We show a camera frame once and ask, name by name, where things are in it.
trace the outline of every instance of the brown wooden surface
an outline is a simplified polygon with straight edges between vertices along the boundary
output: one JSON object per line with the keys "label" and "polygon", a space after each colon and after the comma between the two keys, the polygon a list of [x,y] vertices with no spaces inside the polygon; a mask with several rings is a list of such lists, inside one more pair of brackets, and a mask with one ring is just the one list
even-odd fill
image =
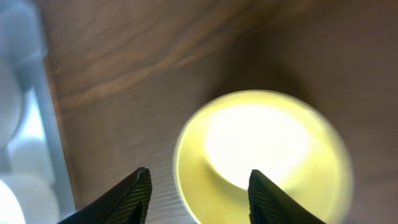
{"label": "brown wooden surface", "polygon": [[78,208],[146,166],[147,222],[193,222],[172,176],[179,131],[218,95],[271,89],[316,107],[346,141],[347,223],[397,222],[396,1],[37,1]]}

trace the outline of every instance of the table surface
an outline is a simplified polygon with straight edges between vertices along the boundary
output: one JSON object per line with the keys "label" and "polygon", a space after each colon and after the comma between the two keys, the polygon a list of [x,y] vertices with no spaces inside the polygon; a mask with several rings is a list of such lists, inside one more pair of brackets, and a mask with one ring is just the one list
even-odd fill
{"label": "table surface", "polygon": [[311,104],[345,140],[347,223],[398,220],[397,1],[37,2],[78,208],[146,166],[147,222],[192,223],[172,176],[181,128],[214,97],[265,89]]}

